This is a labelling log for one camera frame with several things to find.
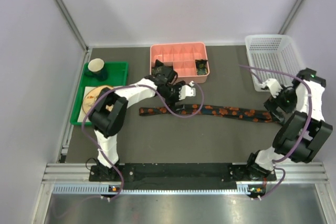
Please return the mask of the black orange floral tie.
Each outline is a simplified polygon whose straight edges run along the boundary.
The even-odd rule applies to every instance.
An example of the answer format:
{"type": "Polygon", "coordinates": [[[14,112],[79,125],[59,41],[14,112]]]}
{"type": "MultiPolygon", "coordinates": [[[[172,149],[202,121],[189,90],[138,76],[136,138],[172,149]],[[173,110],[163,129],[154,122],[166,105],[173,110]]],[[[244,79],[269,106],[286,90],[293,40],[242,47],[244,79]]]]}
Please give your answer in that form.
{"type": "MultiPolygon", "coordinates": [[[[191,115],[196,113],[200,104],[176,104],[170,106],[170,109],[179,115],[191,115]]],[[[139,116],[154,116],[161,114],[170,114],[170,111],[165,107],[155,108],[139,108],[139,116]]],[[[232,106],[214,106],[203,105],[198,115],[211,115],[228,119],[237,119],[241,121],[251,121],[257,123],[278,123],[280,120],[271,115],[268,111],[244,109],[232,106]]]]}

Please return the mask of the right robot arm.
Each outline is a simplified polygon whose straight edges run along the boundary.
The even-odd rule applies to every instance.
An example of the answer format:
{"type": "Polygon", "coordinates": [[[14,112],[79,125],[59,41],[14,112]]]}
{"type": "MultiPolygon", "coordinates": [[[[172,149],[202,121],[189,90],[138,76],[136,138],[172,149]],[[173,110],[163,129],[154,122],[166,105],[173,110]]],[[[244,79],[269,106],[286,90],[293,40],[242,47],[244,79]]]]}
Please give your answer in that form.
{"type": "Polygon", "coordinates": [[[270,148],[250,154],[245,174],[252,180],[267,178],[275,171],[275,164],[286,160],[311,162],[333,131],[322,114],[326,80],[309,68],[290,77],[290,86],[280,84],[274,78],[258,84],[270,92],[264,106],[282,127],[270,148]]]}

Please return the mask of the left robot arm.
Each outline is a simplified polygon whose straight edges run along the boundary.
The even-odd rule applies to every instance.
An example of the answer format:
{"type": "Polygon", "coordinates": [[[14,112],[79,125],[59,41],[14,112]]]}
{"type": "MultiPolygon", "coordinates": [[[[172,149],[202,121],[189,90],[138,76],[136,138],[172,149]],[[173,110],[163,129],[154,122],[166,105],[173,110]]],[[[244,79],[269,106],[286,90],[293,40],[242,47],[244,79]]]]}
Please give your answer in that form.
{"type": "Polygon", "coordinates": [[[186,98],[189,88],[185,81],[174,82],[177,72],[162,66],[154,74],[140,81],[114,89],[103,88],[87,118],[97,138],[98,158],[92,167],[91,181],[112,181],[121,175],[118,168],[117,135],[123,127],[127,109],[142,100],[158,96],[166,105],[186,98]]]}

